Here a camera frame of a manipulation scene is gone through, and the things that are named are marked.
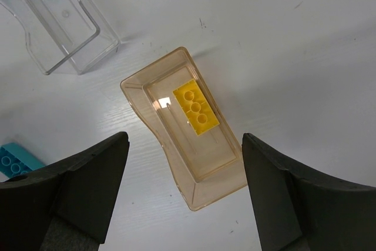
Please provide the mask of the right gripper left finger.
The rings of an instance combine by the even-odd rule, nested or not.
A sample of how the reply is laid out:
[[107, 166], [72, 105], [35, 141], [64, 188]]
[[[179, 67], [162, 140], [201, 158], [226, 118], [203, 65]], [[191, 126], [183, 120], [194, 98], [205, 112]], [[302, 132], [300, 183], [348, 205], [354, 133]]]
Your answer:
[[129, 152], [118, 132], [75, 155], [1, 183], [2, 250], [98, 250]]

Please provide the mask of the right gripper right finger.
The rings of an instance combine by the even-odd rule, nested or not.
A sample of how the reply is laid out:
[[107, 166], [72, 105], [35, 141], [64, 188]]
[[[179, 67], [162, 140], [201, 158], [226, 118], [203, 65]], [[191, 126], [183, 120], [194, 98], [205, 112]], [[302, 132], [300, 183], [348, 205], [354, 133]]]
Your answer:
[[243, 135], [263, 250], [374, 250], [375, 188], [322, 173]]

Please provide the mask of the teal rectangular lego brick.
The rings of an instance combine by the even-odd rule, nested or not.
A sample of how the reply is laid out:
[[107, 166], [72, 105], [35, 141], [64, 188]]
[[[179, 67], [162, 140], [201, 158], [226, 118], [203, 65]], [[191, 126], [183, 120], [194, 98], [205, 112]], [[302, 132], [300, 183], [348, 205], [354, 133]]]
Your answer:
[[1, 146], [1, 173], [12, 178], [45, 167], [37, 157], [17, 143]]

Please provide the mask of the small yellow lego brick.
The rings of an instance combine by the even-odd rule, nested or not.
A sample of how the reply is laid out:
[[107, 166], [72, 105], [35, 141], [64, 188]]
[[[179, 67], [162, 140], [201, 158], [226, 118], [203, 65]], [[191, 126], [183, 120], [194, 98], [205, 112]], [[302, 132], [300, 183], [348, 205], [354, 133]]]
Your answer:
[[220, 125], [196, 80], [186, 82], [175, 89], [173, 94], [197, 136]]

